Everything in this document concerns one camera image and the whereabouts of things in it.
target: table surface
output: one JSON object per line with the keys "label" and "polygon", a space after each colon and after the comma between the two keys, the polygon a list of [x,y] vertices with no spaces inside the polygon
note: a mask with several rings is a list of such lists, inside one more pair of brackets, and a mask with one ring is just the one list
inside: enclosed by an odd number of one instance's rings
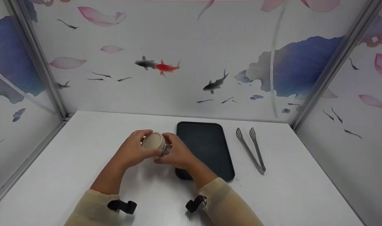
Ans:
{"label": "table surface", "polygon": [[[236,176],[231,187],[266,226],[363,224],[288,124],[78,111],[0,202],[0,225],[61,226],[129,134],[138,129],[173,132],[180,121],[222,125]],[[255,169],[235,131],[247,144],[255,128],[267,172]],[[125,173],[122,200],[138,204],[120,214],[120,225],[211,225],[204,213],[189,214],[197,191],[171,166],[143,161]]]}

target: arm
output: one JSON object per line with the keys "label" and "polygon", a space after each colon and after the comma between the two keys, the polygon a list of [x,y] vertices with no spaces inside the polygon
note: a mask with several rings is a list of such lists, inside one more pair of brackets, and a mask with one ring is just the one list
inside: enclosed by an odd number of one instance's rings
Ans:
{"label": "arm", "polygon": [[198,160],[185,144],[172,133],[163,134],[173,147],[167,156],[155,159],[157,164],[171,164],[190,173],[199,190],[207,198],[205,212],[218,226],[263,226],[248,204],[221,178]]}
{"label": "arm", "polygon": [[79,200],[65,226],[107,226],[115,223],[118,212],[110,210],[107,204],[120,198],[118,193],[125,171],[161,152],[142,148],[141,139],[150,133],[152,130],[137,130],[125,140]]}

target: beige sleeve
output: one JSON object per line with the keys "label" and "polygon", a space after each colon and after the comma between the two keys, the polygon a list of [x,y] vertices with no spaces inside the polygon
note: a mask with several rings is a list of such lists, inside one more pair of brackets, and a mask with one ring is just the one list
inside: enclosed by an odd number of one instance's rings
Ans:
{"label": "beige sleeve", "polygon": [[110,210],[107,204],[119,198],[118,195],[105,195],[92,189],[87,190],[64,226],[114,225],[119,214]]}
{"label": "beige sleeve", "polygon": [[263,226],[247,203],[218,177],[203,186],[199,194],[207,198],[204,207],[216,226]]}

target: black strap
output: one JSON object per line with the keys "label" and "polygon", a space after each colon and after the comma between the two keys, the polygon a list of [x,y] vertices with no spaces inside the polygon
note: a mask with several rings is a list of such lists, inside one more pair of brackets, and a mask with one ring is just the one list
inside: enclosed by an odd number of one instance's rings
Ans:
{"label": "black strap", "polygon": [[187,204],[185,205],[185,208],[187,208],[187,210],[190,212],[190,213],[193,213],[195,211],[197,211],[199,205],[205,200],[205,196],[201,196],[201,195],[198,195],[194,200],[190,200],[187,202]]}
{"label": "black strap", "polygon": [[134,214],[137,204],[133,201],[128,201],[128,203],[125,203],[119,199],[116,199],[109,202],[107,207],[113,211],[121,210],[127,214]]}

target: beige jar lid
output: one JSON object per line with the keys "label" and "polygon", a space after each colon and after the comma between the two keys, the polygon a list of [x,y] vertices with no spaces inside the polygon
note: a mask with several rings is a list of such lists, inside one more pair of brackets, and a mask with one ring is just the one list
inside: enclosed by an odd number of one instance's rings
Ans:
{"label": "beige jar lid", "polygon": [[144,138],[142,147],[145,149],[160,149],[165,147],[165,137],[162,134],[153,132]]}

